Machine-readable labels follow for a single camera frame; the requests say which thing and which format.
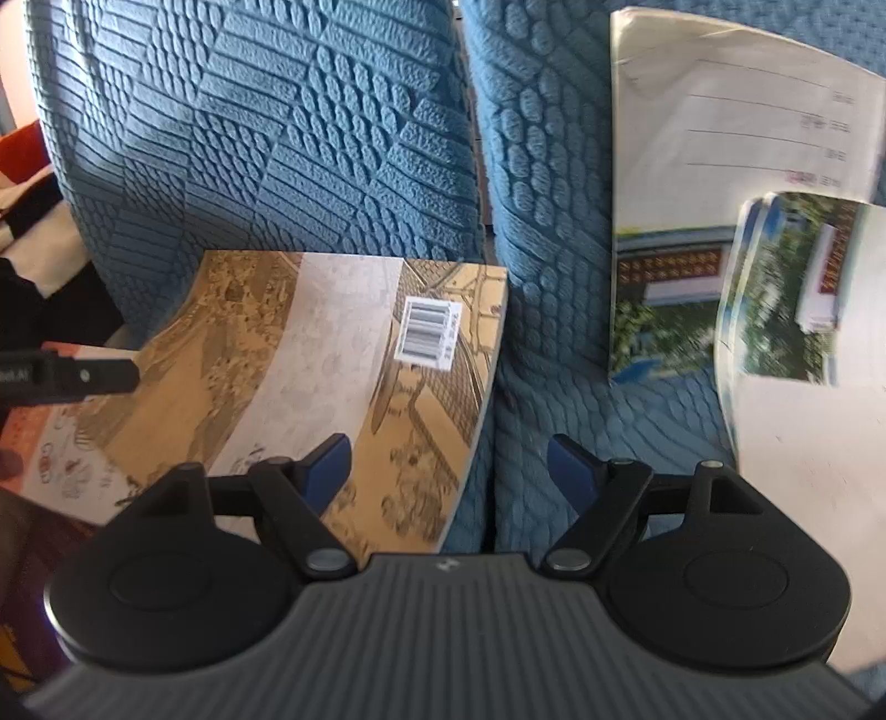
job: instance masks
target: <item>embossed fabric pattern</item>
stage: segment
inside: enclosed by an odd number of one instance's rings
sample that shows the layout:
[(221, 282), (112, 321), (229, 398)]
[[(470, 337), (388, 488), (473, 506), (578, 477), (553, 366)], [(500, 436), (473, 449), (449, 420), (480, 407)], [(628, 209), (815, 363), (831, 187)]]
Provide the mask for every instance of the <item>embossed fabric pattern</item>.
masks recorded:
[[(731, 462), (710, 372), (610, 387), (612, 124), (601, 0), (462, 0), (510, 304), (495, 398), (498, 547), (537, 560), (573, 520), (548, 438), (663, 473)], [(886, 7), (861, 0), (637, 2), (796, 38), (886, 74)], [(881, 179), (878, 202), (883, 201)]]
[[(52, 164), (137, 340), (208, 248), (480, 259), (448, 0), (30, 0), (26, 13)], [(471, 518), (491, 448), (478, 457)], [(450, 546), (482, 533), (456, 518)]]

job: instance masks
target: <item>silver screw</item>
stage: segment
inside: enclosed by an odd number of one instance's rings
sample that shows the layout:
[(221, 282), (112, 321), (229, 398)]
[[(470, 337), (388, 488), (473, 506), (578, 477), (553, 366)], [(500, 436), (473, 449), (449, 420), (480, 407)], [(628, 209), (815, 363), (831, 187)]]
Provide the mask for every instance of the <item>silver screw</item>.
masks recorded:
[(351, 559), (344, 550), (323, 547), (312, 550), (307, 556), (307, 566), (316, 573), (335, 573), (348, 566)]
[(591, 565), (591, 556), (574, 547), (562, 547), (548, 555), (548, 567), (559, 573), (578, 573)]

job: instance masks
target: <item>barcode sticker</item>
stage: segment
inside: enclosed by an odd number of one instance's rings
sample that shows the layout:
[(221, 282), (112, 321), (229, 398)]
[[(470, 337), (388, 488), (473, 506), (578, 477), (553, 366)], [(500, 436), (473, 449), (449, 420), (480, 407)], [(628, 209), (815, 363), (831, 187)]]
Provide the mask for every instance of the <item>barcode sticker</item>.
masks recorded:
[(449, 372), (462, 304), (407, 295), (394, 360)]

